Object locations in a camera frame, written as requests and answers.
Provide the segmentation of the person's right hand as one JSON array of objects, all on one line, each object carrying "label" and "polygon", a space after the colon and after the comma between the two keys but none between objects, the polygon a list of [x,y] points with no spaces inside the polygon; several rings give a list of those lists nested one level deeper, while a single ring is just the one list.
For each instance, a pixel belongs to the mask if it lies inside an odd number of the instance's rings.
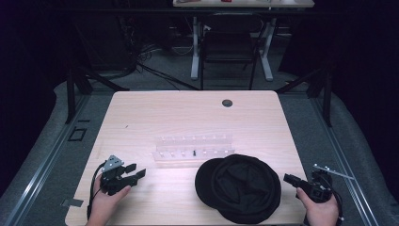
[{"label": "person's right hand", "polygon": [[316,203],[300,187],[296,189],[296,194],[306,209],[310,226],[336,226],[339,207],[334,195],[327,202]]}]

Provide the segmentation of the black chair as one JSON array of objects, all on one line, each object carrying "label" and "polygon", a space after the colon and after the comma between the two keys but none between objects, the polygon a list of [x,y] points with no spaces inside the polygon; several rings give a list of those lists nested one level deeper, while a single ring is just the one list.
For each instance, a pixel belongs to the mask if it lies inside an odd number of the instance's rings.
[{"label": "black chair", "polygon": [[248,89],[252,89],[260,42],[265,31],[263,17],[256,13],[214,13],[201,19],[199,48],[200,88],[204,88],[204,67],[211,64],[251,65]]}]

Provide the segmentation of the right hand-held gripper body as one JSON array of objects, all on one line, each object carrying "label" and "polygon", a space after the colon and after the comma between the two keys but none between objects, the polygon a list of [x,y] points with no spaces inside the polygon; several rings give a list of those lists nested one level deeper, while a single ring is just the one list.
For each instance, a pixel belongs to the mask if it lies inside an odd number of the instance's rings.
[{"label": "right hand-held gripper body", "polygon": [[353,180],[353,177],[328,166],[321,167],[318,164],[314,164],[313,167],[314,171],[311,173],[311,180],[308,182],[301,179],[300,188],[316,203],[327,202],[332,195],[337,194],[332,185],[332,175]]}]

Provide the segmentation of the black cap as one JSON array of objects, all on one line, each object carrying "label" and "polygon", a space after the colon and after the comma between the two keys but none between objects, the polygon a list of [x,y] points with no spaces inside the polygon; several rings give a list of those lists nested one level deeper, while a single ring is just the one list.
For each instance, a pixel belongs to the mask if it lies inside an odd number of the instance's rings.
[{"label": "black cap", "polygon": [[238,224],[259,224],[278,209],[278,175],[256,157],[232,154],[204,162],[195,177],[199,199],[225,219]]}]

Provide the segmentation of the aluminium floor rail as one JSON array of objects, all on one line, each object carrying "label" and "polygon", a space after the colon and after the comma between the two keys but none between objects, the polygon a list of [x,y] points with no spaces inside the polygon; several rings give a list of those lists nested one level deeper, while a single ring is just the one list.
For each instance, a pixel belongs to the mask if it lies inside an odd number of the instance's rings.
[{"label": "aluminium floor rail", "polygon": [[0,226],[19,226],[39,196],[53,170],[67,136],[72,133],[77,117],[84,111],[90,97],[80,96],[72,119],[66,123],[67,100],[59,96],[56,106],[36,143],[0,198]]},{"label": "aluminium floor rail", "polygon": [[322,125],[323,131],[327,135],[327,138],[332,146],[332,155],[338,168],[334,169],[329,165],[319,163],[314,163],[313,167],[342,178],[346,184],[346,187],[348,188],[354,204],[358,209],[360,218],[362,219],[364,225],[380,226],[369,202],[365,197],[363,189],[361,188],[358,179],[354,174],[354,171],[350,167],[349,162],[344,155],[343,148],[341,147],[339,140],[336,138],[333,128],[329,127],[324,120],[320,102],[317,99],[310,99],[310,103],[315,111],[317,119]]}]

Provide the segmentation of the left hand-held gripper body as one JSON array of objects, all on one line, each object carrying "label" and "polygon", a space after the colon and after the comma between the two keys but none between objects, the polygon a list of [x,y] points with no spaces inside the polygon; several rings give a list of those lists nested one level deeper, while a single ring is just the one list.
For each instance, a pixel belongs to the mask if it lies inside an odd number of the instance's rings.
[{"label": "left hand-held gripper body", "polygon": [[124,171],[124,162],[115,155],[110,155],[105,161],[102,168],[101,188],[110,196],[115,195],[126,186],[137,184],[134,175],[123,178]]}]

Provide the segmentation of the black metal stand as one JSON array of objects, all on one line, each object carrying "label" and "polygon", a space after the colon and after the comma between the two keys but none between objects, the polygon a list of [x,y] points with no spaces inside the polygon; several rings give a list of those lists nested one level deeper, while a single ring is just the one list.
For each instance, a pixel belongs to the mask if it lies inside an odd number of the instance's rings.
[{"label": "black metal stand", "polygon": [[288,82],[285,86],[276,90],[277,94],[286,93],[287,91],[299,86],[302,83],[309,82],[306,95],[309,98],[317,98],[323,93],[322,118],[328,127],[331,127],[330,109],[332,97],[332,74],[335,68],[333,63],[323,63],[319,69],[316,69],[294,81]]},{"label": "black metal stand", "polygon": [[113,89],[114,91],[127,91],[127,88],[123,88],[98,73],[90,70],[83,66],[71,66],[67,72],[67,105],[68,105],[68,116],[65,121],[66,124],[70,123],[76,115],[76,104],[75,104],[75,89],[78,89],[84,95],[90,95],[93,91],[92,85],[89,83],[89,78],[94,79],[101,84]]}]

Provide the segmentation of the person's left hand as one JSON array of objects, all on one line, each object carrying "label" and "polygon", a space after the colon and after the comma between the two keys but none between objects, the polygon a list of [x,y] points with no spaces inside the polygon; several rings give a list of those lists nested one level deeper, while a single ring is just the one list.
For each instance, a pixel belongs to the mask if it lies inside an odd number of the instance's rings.
[{"label": "person's left hand", "polygon": [[97,193],[91,205],[91,214],[85,226],[105,226],[118,208],[119,203],[130,192],[129,186],[124,187],[115,195],[109,196],[100,189],[101,175],[94,183],[93,191]]}]

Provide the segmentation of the white-legged desk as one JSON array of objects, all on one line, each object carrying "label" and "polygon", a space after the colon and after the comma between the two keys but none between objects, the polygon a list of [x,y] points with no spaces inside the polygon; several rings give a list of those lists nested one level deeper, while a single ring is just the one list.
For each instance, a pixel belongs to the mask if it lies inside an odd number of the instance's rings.
[{"label": "white-legged desk", "polygon": [[[266,12],[276,11],[278,9],[297,9],[312,8],[313,0],[173,0],[175,8],[244,8],[244,9],[264,9]],[[263,74],[266,81],[273,80],[270,64],[268,61],[268,52],[276,27],[277,18],[274,17],[266,23],[265,37],[266,42],[260,51]]]}]

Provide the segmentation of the clear acrylic rack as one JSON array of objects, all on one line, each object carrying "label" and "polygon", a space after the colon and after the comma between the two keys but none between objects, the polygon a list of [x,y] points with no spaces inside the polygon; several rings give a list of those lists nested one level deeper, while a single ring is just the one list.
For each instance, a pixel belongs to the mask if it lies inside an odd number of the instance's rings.
[{"label": "clear acrylic rack", "polygon": [[235,153],[231,144],[230,135],[158,137],[152,156],[158,162],[224,158]]}]

